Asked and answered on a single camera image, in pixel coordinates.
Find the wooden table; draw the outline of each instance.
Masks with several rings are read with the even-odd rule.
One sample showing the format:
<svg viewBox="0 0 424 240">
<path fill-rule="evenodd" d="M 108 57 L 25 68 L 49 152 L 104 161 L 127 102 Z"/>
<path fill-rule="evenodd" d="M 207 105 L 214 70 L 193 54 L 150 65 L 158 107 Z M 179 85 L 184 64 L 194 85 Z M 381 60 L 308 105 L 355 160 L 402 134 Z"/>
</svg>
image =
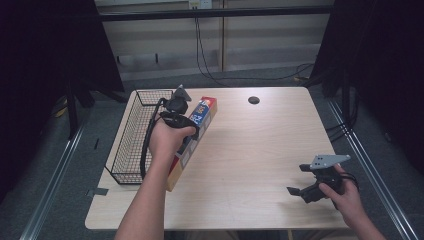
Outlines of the wooden table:
<svg viewBox="0 0 424 240">
<path fill-rule="evenodd" d="M 330 200 L 306 204 L 286 189 L 315 182 L 312 173 L 299 170 L 299 164 L 311 163 L 317 154 L 334 154 L 307 89 L 187 92 L 193 99 L 188 114 L 202 96 L 217 98 L 218 112 L 174 190 L 167 192 L 165 229 L 347 228 Z M 251 96 L 260 103 L 249 103 Z M 121 134 L 119 130 L 114 147 Z M 108 164 L 114 159 L 114 147 Z M 106 196 L 94 196 L 86 227 L 117 229 L 138 186 L 118 185 L 104 170 L 98 187 L 109 191 Z"/>
</svg>

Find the gray floor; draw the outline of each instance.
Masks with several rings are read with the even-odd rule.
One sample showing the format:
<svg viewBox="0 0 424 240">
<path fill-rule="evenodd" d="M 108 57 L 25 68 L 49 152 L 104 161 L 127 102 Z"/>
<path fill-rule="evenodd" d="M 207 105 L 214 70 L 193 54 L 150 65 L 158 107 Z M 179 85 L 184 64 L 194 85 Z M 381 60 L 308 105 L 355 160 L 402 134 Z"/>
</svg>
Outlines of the gray floor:
<svg viewBox="0 0 424 240">
<path fill-rule="evenodd" d="M 308 76 L 310 70 L 300 75 Z M 201 74 L 163 76 L 144 80 L 126 79 L 124 95 L 128 96 L 132 90 L 140 88 L 175 88 L 180 83 L 186 88 L 223 87 L 223 85 L 298 86 L 299 82 L 294 81 L 293 77 L 282 78 L 295 72 L 296 67 L 279 67 L 213 73 L 214 78 L 232 78 L 225 80 L 211 80 Z M 233 79 L 235 77 L 253 79 Z M 321 87 L 314 86 L 309 90 L 324 126 L 328 128 L 337 125 L 328 100 L 322 97 Z M 54 201 L 48 206 L 48 214 L 41 220 L 42 228 L 36 234 L 39 239 L 112 239 L 114 236 L 114 232 L 98 232 L 85 228 L 84 220 L 91 203 L 91 198 L 86 196 L 86 193 L 97 186 L 125 104 L 111 101 L 98 93 L 93 95 L 97 99 L 93 108 L 79 108 L 79 117 L 85 122 L 85 127 L 71 161 L 65 169 L 60 188 L 54 195 Z M 423 237 L 424 206 L 421 203 L 424 200 L 422 188 L 424 177 L 409 165 L 401 149 L 386 141 L 384 129 L 363 104 L 359 106 L 358 121 L 354 130 L 417 236 Z M 0 239 L 18 239 L 22 235 L 62 156 L 68 134 L 66 114 L 60 118 L 50 119 L 45 127 L 38 154 L 28 172 L 0 206 Z M 346 138 L 333 142 L 333 147 L 338 154 L 353 156 L 344 167 L 359 179 L 364 207 L 378 228 L 388 239 L 402 239 L 392 216 L 387 212 Z M 295 232 L 295 239 L 302 239 L 304 233 L 304 231 Z M 285 231 L 241 232 L 241 236 L 244 239 L 286 239 Z M 167 233 L 167 237 L 178 239 L 180 233 Z"/>
</svg>

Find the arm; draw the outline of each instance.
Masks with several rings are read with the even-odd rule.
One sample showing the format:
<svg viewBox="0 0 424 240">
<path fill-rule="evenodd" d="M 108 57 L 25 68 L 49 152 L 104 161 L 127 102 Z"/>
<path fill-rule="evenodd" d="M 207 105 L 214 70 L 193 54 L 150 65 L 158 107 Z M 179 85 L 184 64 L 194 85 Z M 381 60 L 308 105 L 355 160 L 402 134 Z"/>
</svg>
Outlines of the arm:
<svg viewBox="0 0 424 240">
<path fill-rule="evenodd" d="M 168 172 L 184 137 L 194 132 L 193 127 L 174 129 L 162 119 L 158 120 L 149 144 L 152 163 L 119 225 L 115 239 L 163 239 Z"/>
<path fill-rule="evenodd" d="M 334 166 L 338 172 L 344 172 L 339 166 Z M 328 185 L 321 183 L 319 188 L 337 204 L 345 223 L 356 233 L 359 239 L 385 239 L 366 214 L 355 184 L 351 180 L 343 180 L 344 194 L 339 195 Z"/>
</svg>

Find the cardboard box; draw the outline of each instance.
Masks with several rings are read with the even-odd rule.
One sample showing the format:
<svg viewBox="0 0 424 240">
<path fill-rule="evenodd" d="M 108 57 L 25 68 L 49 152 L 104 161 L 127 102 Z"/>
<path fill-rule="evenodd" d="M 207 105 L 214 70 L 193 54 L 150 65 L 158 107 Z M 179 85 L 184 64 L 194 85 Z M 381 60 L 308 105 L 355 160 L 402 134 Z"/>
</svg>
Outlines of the cardboard box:
<svg viewBox="0 0 424 240">
<path fill-rule="evenodd" d="M 199 138 L 197 141 L 192 140 L 190 137 L 186 138 L 180 149 L 175 154 L 174 162 L 169 170 L 166 190 L 171 192 L 174 189 L 175 184 L 177 184 L 177 181 L 183 173 L 184 168 L 187 166 L 191 155 L 193 155 L 194 150 L 217 112 L 217 104 L 216 98 L 202 97 L 196 108 L 191 113 L 189 118 L 199 127 Z"/>
</svg>

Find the round hole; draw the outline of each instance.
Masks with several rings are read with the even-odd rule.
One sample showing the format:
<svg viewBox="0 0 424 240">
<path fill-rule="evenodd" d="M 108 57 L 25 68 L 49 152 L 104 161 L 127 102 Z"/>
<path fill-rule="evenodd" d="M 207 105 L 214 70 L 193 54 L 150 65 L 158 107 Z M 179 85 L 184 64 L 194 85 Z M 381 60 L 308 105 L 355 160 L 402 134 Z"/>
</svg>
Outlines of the round hole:
<svg viewBox="0 0 424 240">
<path fill-rule="evenodd" d="M 252 96 L 248 99 L 249 103 L 251 104 L 258 104 L 260 102 L 258 97 Z"/>
</svg>

